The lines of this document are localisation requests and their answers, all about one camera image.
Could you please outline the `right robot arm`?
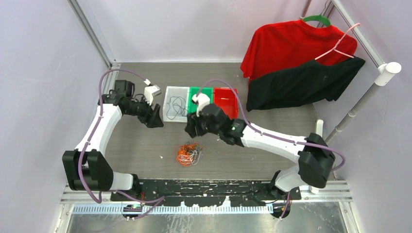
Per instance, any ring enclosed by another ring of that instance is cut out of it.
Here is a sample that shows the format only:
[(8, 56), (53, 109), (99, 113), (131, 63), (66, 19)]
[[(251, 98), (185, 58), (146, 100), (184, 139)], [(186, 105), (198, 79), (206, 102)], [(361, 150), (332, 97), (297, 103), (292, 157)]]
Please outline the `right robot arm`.
[(318, 134), (304, 137), (270, 131), (244, 119), (231, 119), (215, 104), (188, 114), (185, 132), (191, 138), (212, 133), (229, 145), (268, 151), (294, 162), (277, 171), (270, 182), (271, 196), (278, 200), (301, 185), (325, 188), (336, 159)]

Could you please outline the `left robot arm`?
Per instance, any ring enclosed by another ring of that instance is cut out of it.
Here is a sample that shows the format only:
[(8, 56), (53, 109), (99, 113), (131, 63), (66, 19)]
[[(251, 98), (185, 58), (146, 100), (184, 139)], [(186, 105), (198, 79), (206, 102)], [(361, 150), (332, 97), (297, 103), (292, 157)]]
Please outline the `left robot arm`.
[(157, 85), (146, 81), (140, 99), (134, 94), (135, 85), (127, 80), (115, 81), (114, 88), (102, 94), (97, 112), (86, 135), (73, 150), (67, 150), (62, 162), (71, 190), (120, 191), (129, 200), (141, 197), (139, 178), (133, 173), (115, 172), (105, 159), (105, 151), (116, 124), (124, 115), (137, 117), (147, 128), (161, 128), (160, 105), (154, 104), (161, 94)]

